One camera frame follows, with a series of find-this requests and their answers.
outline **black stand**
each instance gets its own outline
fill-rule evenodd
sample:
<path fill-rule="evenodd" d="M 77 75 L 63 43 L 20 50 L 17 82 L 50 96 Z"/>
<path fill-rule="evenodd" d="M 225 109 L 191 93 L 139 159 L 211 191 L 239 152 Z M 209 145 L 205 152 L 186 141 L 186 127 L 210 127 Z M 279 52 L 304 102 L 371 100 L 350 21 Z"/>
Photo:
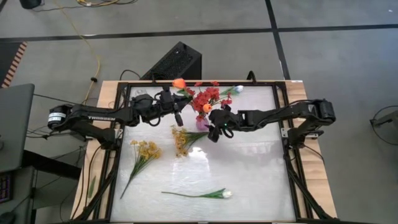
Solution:
<path fill-rule="evenodd" d="M 22 167 L 27 166 L 33 166 L 37 170 L 75 180 L 79 179 L 81 172 L 81 168 L 24 150 L 24 155 L 22 156 Z"/>

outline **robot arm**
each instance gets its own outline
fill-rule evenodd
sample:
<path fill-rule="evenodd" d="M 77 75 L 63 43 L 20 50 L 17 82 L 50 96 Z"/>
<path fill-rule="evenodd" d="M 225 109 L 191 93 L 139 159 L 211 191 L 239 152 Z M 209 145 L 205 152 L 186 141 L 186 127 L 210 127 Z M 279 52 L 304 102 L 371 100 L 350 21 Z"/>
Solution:
<path fill-rule="evenodd" d="M 269 123 L 293 118 L 306 120 L 297 128 L 288 131 L 289 142 L 299 146 L 304 142 L 306 135 L 316 131 L 321 126 L 331 125 L 336 121 L 332 104 L 327 100 L 296 101 L 290 105 L 269 111 L 239 110 L 237 114 L 225 105 L 222 110 L 213 110 L 209 119 L 209 139 L 217 142 L 220 134 L 227 138 L 233 137 L 233 131 L 255 131 Z"/>
<path fill-rule="evenodd" d="M 112 128 L 97 128 L 91 124 L 92 121 L 116 121 L 134 127 L 140 123 L 141 118 L 142 122 L 157 126 L 161 117 L 173 113 L 177 124 L 182 126 L 183 121 L 179 113 L 191 100 L 192 97 L 172 95 L 170 88 L 165 86 L 154 98 L 148 94 L 139 95 L 132 98 L 128 106 L 120 109 L 85 105 L 57 106 L 50 110 L 47 126 L 53 131 L 71 130 L 83 136 L 96 138 L 103 149 L 112 149 L 117 133 Z M 153 119 L 158 119 L 158 122 L 152 124 Z"/>

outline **black box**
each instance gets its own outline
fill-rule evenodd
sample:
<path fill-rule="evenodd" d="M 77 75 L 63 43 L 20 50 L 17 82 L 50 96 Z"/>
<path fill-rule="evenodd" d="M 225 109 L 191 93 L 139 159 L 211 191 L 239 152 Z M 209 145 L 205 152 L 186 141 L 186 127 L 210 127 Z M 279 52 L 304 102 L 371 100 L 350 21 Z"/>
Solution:
<path fill-rule="evenodd" d="M 183 42 L 176 44 L 141 80 L 201 80 L 201 53 Z"/>

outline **pink vase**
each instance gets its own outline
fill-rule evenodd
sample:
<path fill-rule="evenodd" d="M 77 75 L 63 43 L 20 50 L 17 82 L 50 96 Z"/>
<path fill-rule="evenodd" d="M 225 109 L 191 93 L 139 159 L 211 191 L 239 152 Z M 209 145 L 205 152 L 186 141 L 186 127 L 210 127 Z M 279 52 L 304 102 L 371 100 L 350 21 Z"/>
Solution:
<path fill-rule="evenodd" d="M 197 121 L 197 129 L 199 131 L 208 131 L 209 129 L 206 127 L 206 125 L 209 125 L 209 121 L 207 118 L 203 118 L 201 121 Z"/>

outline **white tulip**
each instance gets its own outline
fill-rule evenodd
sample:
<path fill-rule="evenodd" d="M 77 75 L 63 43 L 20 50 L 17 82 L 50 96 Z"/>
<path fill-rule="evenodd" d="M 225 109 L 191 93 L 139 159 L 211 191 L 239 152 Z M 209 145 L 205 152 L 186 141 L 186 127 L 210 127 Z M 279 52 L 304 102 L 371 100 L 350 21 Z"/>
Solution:
<path fill-rule="evenodd" d="M 243 86 L 242 85 L 236 86 L 235 91 L 237 91 L 238 93 L 241 93 L 243 91 Z"/>
<path fill-rule="evenodd" d="M 231 192 L 231 191 L 225 190 L 225 191 L 223 192 L 223 197 L 224 197 L 224 198 L 229 198 L 230 196 L 232 196 L 232 192 Z"/>

